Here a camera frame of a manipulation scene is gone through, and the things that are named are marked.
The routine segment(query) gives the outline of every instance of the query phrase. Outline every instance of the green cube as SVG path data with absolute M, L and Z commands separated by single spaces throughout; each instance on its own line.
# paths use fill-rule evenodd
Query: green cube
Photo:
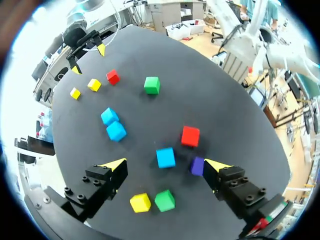
M 169 190 L 158 193 L 154 199 L 155 204 L 159 208 L 160 212 L 166 212 L 174 209 L 176 202 L 174 196 L 172 196 Z
M 159 94 L 160 81 L 157 76 L 147 76 L 144 82 L 144 89 L 146 94 Z

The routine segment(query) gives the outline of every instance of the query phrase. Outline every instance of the person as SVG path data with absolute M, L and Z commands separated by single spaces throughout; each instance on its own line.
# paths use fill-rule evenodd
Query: person
M 240 16 L 244 21 L 251 21 L 254 14 L 256 0 L 241 0 Z M 270 25 L 271 30 L 275 31 L 278 24 L 278 7 L 275 2 L 268 0 L 265 10 L 265 16 L 262 21 L 263 26 Z

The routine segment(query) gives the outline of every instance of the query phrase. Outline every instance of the red part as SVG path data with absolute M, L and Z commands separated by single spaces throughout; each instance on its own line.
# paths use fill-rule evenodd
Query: red part
M 106 74 L 106 78 L 108 79 L 109 83 L 112 84 L 113 86 L 117 84 L 117 82 L 120 81 L 120 77 L 118 75 L 118 73 L 116 72 L 115 69 L 113 69 L 112 71 L 108 72 Z
M 198 147 L 200 130 L 191 126 L 184 126 L 182 131 L 181 144 L 190 147 Z

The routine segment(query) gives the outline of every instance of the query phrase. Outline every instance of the cabinet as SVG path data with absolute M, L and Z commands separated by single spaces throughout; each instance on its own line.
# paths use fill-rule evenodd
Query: cabinet
M 166 27 L 186 20 L 203 19 L 203 2 L 172 2 L 149 4 L 154 29 L 156 32 L 166 34 Z M 181 8 L 191 9 L 191 15 L 181 18 Z
M 166 26 L 181 23 L 180 3 L 151 4 L 150 10 L 154 29 L 166 33 Z

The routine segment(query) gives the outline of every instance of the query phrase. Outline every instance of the purple cube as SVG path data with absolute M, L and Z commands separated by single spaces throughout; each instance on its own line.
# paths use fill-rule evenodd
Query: purple cube
M 190 171 L 193 175 L 202 176 L 204 174 L 205 159 L 196 156 L 191 164 Z

